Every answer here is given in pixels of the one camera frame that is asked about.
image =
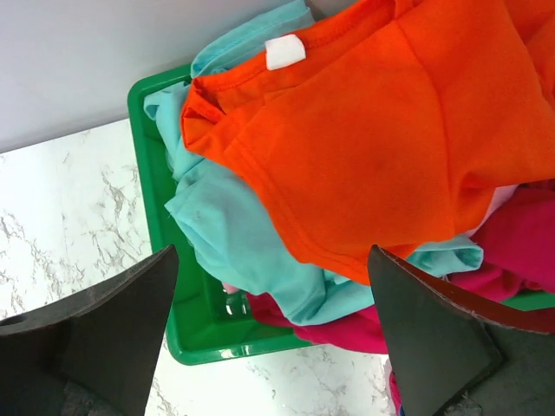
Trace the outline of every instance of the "pink fabric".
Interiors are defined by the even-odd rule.
[[[471,237],[476,234],[476,231],[480,229],[480,227],[487,221],[487,219],[490,218],[494,212],[496,212],[506,201],[511,198],[518,187],[518,185],[509,185],[495,188],[495,191],[493,191],[492,202],[490,202],[489,206],[487,207],[486,216],[484,217],[484,219],[482,219],[480,225],[465,232],[464,235],[467,237]]]
[[[324,325],[296,327],[281,313],[278,305],[267,293],[255,296],[247,293],[252,315],[258,322],[274,327],[293,328],[302,340],[370,354],[386,354],[382,327],[375,306],[363,309]]]
[[[395,414],[398,414],[399,409],[401,408],[402,400],[401,393],[399,393],[399,387],[397,386],[397,380],[395,379],[395,373],[393,371],[389,374],[389,391],[391,392],[393,406],[395,406]]]
[[[450,281],[494,301],[522,289],[555,292],[555,181],[522,186],[472,240],[484,249],[479,270]]]
[[[224,290],[228,295],[239,292],[239,289],[237,289],[235,286],[231,286],[230,284],[222,282],[222,286],[224,286]]]

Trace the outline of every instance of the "orange shirt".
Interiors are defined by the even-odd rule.
[[[372,244],[407,257],[472,229],[497,186],[555,178],[555,0],[363,0],[196,79],[186,147],[249,184],[300,262],[368,283]]]

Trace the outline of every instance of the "white tag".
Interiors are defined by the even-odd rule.
[[[306,58],[303,42],[296,35],[286,35],[266,41],[266,67],[268,70],[289,67]]]

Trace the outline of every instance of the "green basket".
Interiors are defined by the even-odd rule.
[[[227,296],[221,283],[197,264],[193,249],[164,204],[175,195],[176,183],[167,167],[166,148],[158,129],[143,111],[151,93],[179,81],[190,81],[190,66],[150,76],[133,85],[127,98],[139,166],[148,231],[153,251],[175,245],[180,271],[167,322],[167,343],[181,364],[195,365],[306,347],[289,328],[257,323],[242,294]],[[555,295],[526,293],[506,302],[517,309],[555,306]]]

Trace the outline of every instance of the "pile of clothes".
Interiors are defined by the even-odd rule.
[[[295,0],[191,77],[144,101],[166,208],[259,322],[386,353],[374,244],[496,301],[555,292],[555,0],[361,0],[317,23]]]

